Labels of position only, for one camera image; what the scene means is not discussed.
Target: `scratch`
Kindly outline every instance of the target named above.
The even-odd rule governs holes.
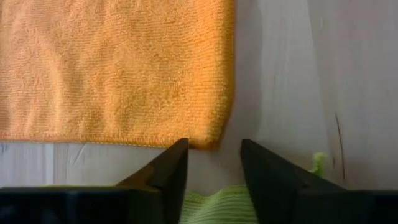
[[[344,149],[343,149],[343,141],[341,140],[341,131],[340,131],[340,123],[338,121],[337,113],[336,116],[336,124],[337,124],[337,132],[338,132],[338,139],[340,141],[340,152],[341,152],[341,163],[343,168],[343,181],[346,181],[346,169],[345,169],[345,162],[344,162]]]
[[[79,153],[77,154],[75,160],[73,161],[72,165],[75,165],[77,160],[79,160],[79,158],[81,157],[81,154],[83,153],[83,151],[86,149],[86,143],[84,143],[84,145],[80,148]]]

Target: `green cloth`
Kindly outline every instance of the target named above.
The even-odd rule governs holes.
[[[310,172],[323,177],[324,157],[323,153],[314,155],[313,169]],[[258,222],[245,185],[228,187],[208,197],[192,192],[185,195],[180,224],[246,223]]]

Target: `white surface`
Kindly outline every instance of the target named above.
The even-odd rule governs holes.
[[[307,1],[237,0],[232,116],[218,152],[190,151],[188,189],[210,194],[243,183],[243,138],[310,168],[314,152],[336,151],[323,109]],[[3,146],[0,185],[115,184],[161,152],[98,144]],[[340,178],[341,169],[334,171]]]
[[[308,2],[322,97],[340,118],[346,184],[397,189],[398,1]]]

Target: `microfiber cloth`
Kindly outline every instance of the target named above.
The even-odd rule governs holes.
[[[313,160],[315,175],[323,177],[324,153]],[[180,224],[241,224],[258,223],[249,190],[245,185],[227,187],[211,196],[193,192],[185,195]]]
[[[0,140],[216,149],[233,0],[0,1]]]

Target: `green towel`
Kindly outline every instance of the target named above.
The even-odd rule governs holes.
[[[314,155],[312,172],[323,177],[323,153]],[[180,224],[250,224],[258,223],[249,190],[245,185],[228,187],[212,196],[187,193]]]

